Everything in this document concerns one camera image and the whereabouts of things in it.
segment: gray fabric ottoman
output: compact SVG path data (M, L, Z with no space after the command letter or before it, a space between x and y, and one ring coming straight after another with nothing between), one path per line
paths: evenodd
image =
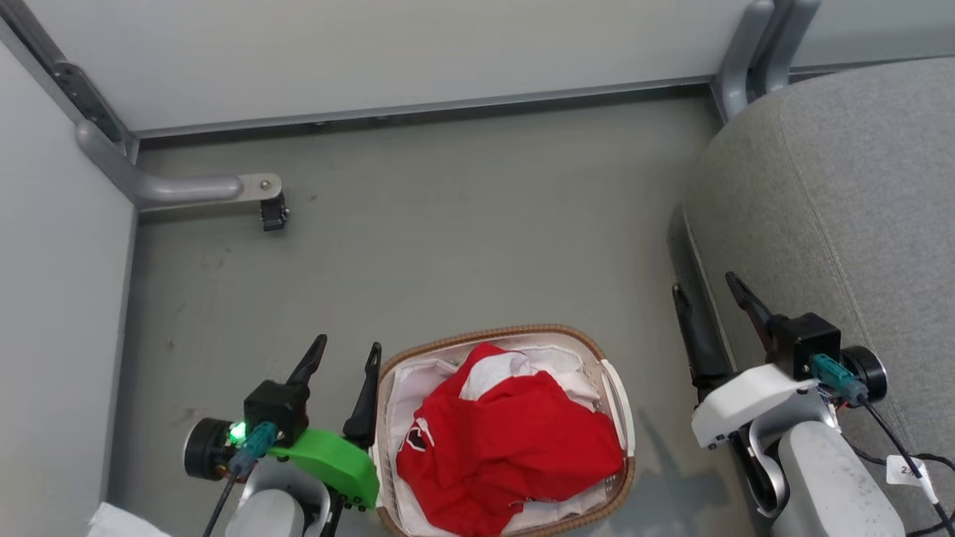
M955 59L797 83L734 118L696 167L686 222L733 367L763 363L723 274L773 311L814 311L884 363L877 408L912 453L955 458ZM845 436L894 453L863 410ZM884 468L870 466L884 483ZM955 475L929 463L955 508ZM908 531L938 518L914 487L883 486Z

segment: red garment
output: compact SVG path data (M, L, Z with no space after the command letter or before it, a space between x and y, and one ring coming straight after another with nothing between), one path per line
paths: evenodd
M397 470L433 526L499 535L524 502L563 502L618 472L613 422L570 400L551 375L512 376L477 401L459 398L482 343L424 399Z

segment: glowing green led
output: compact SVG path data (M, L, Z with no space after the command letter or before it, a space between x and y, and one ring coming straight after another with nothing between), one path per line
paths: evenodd
M229 428L229 441L232 442L233 445L239 445L245 441L244 421L232 424L232 427Z

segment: basket handle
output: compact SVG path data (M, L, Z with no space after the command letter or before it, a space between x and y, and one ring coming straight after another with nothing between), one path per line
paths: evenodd
M617 375L617 369L613 367L613 364L609 360L600 360L600 365L604 368L601 375L604 380L604 388L608 395L612 395L610 414L613 417L614 425L617 426L620 446L624 448L628 457L633 457L633 451L636 447L636 433L633 429L633 412L630 410L630 399L626 396L624 383Z

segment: label on cable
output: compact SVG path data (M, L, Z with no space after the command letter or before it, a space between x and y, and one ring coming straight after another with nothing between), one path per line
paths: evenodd
M912 462L919 467L919 472L922 473L924 478L928 481L928 470L925 469L925 463L915 457L912 458ZM912 468L905 462L905 458L902 455L889 455L885 458L885 482L889 484L922 486L919 482L919 478L915 477L915 474L912 473Z

